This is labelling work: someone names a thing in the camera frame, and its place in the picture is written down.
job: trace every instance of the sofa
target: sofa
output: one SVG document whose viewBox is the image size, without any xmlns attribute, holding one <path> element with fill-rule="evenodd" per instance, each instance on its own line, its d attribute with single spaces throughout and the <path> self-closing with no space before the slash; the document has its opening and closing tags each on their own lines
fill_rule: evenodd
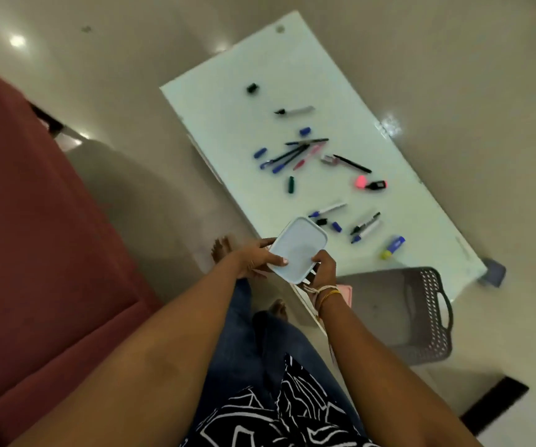
<svg viewBox="0 0 536 447">
<path fill-rule="evenodd" d="M 30 104 L 0 79 L 0 446 L 160 306 Z"/>
</svg>

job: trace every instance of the bare foot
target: bare foot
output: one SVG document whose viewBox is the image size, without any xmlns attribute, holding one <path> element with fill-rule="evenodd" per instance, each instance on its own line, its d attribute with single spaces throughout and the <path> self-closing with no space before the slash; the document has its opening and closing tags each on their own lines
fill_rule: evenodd
<svg viewBox="0 0 536 447">
<path fill-rule="evenodd" d="M 281 320 L 289 321 L 289 316 L 287 315 L 287 306 L 280 298 L 272 303 L 272 306 L 270 306 L 268 312 L 275 317 L 280 318 Z"/>
<path fill-rule="evenodd" d="M 227 254 L 229 254 L 233 248 L 230 245 L 228 237 L 225 235 L 222 238 L 217 238 L 214 240 L 214 246 L 212 246 L 212 252 L 210 255 L 212 255 L 212 259 L 214 260 L 214 263 L 219 263 L 222 259 L 224 259 Z"/>
</svg>

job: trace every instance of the table top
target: table top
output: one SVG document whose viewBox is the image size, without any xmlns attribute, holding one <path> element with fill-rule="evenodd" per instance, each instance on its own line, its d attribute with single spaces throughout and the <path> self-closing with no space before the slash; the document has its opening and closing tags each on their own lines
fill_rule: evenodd
<svg viewBox="0 0 536 447">
<path fill-rule="evenodd" d="M 260 87 L 254 95 L 245 90 L 251 83 Z M 338 275 L 432 266 L 454 300 L 485 272 L 485 265 L 299 13 L 249 36 L 161 91 L 259 236 L 275 237 L 294 217 L 341 200 L 348 205 L 326 217 L 337 221 L 343 233 L 325 226 L 326 249 L 337 261 Z M 273 113 L 306 105 L 316 110 L 292 117 Z M 360 171 L 326 165 L 317 155 L 296 171 L 298 160 L 278 174 L 259 169 L 261 162 L 289 150 L 285 142 L 299 141 L 303 127 L 312 128 L 309 138 L 330 138 L 323 153 L 372 169 L 368 179 L 386 180 L 388 188 L 359 190 L 353 182 Z M 263 147 L 268 151 L 255 160 L 252 155 Z M 295 177 L 294 194 L 287 193 L 289 176 Z M 351 245 L 352 227 L 377 211 L 382 224 Z M 391 259 L 382 260 L 381 252 L 398 235 L 406 243 Z"/>
</svg>

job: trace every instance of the black and white patterned shirt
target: black and white patterned shirt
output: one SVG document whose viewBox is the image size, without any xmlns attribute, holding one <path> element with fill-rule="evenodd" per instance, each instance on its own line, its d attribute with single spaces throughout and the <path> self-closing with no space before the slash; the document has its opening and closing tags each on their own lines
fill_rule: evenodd
<svg viewBox="0 0 536 447">
<path fill-rule="evenodd" d="M 264 408 L 248 387 L 215 409 L 181 447 L 377 447 L 307 370 L 288 354 L 285 360 L 276 410 Z"/>
</svg>

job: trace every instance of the person's right arm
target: person's right arm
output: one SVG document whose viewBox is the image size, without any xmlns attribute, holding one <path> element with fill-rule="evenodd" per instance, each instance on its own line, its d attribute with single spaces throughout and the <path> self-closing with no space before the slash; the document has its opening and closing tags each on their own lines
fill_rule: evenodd
<svg viewBox="0 0 536 447">
<path fill-rule="evenodd" d="M 325 251 L 314 288 L 336 284 L 336 263 Z M 465 446 L 480 443 L 445 402 L 376 339 L 346 305 L 332 294 L 316 307 L 324 321 L 346 387 L 366 432 L 385 447 Z"/>
</svg>

